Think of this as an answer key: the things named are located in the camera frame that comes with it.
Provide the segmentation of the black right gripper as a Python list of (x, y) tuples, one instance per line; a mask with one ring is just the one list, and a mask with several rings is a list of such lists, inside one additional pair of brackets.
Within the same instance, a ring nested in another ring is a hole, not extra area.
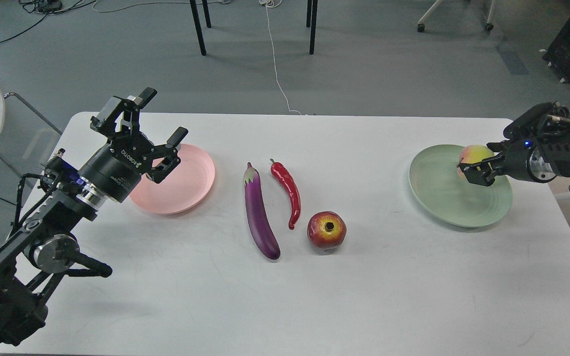
[(496, 177), (503, 174), (516, 180), (537, 181), (529, 163), (534, 152), (529, 140), (516, 140), (507, 145), (503, 141), (488, 142), (486, 147), (494, 153), (503, 152), (504, 158), (486, 158), (474, 164), (460, 162), (458, 168), (470, 184), (491, 186)]

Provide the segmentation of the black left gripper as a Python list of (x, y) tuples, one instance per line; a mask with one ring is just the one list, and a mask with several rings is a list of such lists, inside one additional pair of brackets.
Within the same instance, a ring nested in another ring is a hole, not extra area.
[(91, 118), (90, 128), (108, 143), (79, 169), (79, 175), (111, 200), (122, 203), (143, 175), (161, 183), (181, 162), (178, 153), (188, 129), (178, 127), (165, 144), (157, 146), (140, 131), (140, 111), (156, 95), (154, 88), (128, 98), (114, 95)]

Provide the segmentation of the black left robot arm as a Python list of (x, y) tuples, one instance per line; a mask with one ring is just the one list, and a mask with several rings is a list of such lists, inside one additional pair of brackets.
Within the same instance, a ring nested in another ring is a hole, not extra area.
[(38, 180), (43, 196), (25, 213), (16, 207), (9, 237), (0, 247), (0, 344), (19, 345), (45, 326), (47, 301), (66, 277), (109, 277), (112, 268), (81, 252), (73, 228), (95, 220), (106, 200), (122, 203), (142, 178), (156, 184), (181, 162), (188, 130), (178, 128), (154, 145), (140, 130), (140, 111), (156, 96), (111, 97), (90, 128), (107, 139), (75, 169), (55, 153)]

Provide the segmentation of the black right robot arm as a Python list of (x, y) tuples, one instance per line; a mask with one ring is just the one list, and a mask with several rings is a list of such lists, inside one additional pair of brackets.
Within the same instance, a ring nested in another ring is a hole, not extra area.
[(503, 136), (487, 144), (495, 156), (459, 163), (471, 184), (490, 186), (497, 176), (540, 184), (570, 178), (570, 112), (565, 106), (537, 104), (506, 126)]

